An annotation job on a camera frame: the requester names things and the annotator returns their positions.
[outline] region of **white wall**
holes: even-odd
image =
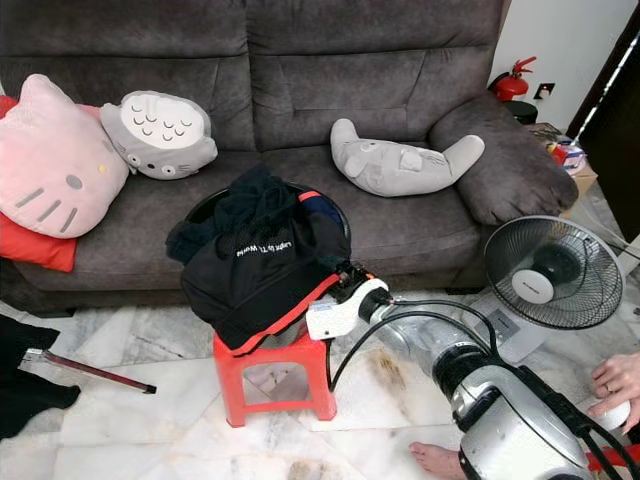
[[[566,129],[580,108],[637,0],[512,0],[491,80],[518,59],[537,56],[525,74],[525,101],[539,122]],[[539,83],[555,83],[551,97],[533,100]]]

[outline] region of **red stool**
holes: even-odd
[[[222,397],[227,411],[227,422],[232,427],[243,427],[248,413],[275,412],[282,410],[315,410],[318,420],[332,420],[336,415],[336,401],[329,391],[324,342],[311,340],[308,333],[284,348],[258,348],[243,357],[234,357],[227,346],[213,337],[213,356],[220,379]],[[261,363],[292,362],[307,370],[311,401],[270,402],[246,405],[242,372],[245,368]]]

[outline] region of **fire extinguisher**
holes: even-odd
[[[522,78],[525,72],[531,73],[531,70],[524,68],[525,65],[536,60],[537,57],[530,57],[526,60],[518,60],[511,69],[511,73],[504,72],[491,82],[489,90],[496,94],[501,102],[509,100],[522,100],[529,90],[529,84]]]

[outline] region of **gray sofa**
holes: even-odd
[[[482,285],[496,225],[557,215],[577,197],[486,91],[502,0],[1,0],[0,9],[7,94],[39,72],[89,105],[133,90],[186,97],[211,116],[220,149],[186,179],[130,176],[79,240],[72,273],[3,260],[2,299],[35,314],[183,302],[166,234],[259,162],[342,207],[355,260],[424,287]],[[364,138],[444,150],[476,134],[486,150],[453,187],[380,198],[333,165],[329,132],[341,117]]]

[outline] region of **human foot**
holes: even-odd
[[[466,476],[453,450],[414,442],[409,445],[411,455],[427,473],[443,480],[465,480]]]

